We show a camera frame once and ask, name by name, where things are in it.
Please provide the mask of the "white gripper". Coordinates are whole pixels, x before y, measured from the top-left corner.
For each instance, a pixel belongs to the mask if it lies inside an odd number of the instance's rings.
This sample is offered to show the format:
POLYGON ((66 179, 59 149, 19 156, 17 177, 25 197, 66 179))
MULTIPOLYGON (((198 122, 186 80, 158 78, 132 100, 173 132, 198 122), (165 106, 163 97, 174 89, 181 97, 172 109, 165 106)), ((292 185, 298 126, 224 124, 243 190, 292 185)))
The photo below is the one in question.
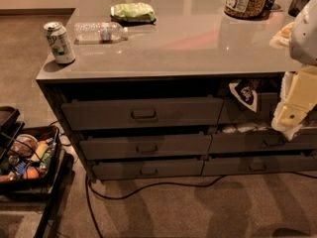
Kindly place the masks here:
POLYGON ((279 97, 271 128, 291 141, 304 127, 307 114, 317 105, 317 66, 304 65, 297 72, 287 71, 279 97))

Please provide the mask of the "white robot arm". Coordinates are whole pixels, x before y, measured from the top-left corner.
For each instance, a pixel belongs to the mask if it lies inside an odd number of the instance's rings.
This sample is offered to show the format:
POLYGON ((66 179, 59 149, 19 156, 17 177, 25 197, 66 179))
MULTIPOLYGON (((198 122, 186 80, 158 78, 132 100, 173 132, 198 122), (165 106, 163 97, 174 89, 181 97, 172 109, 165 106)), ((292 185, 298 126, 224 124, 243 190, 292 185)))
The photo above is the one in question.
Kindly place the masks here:
POLYGON ((290 57, 302 67, 284 74, 271 127, 291 141, 317 104, 317 0, 309 0, 296 16, 288 46, 290 57))

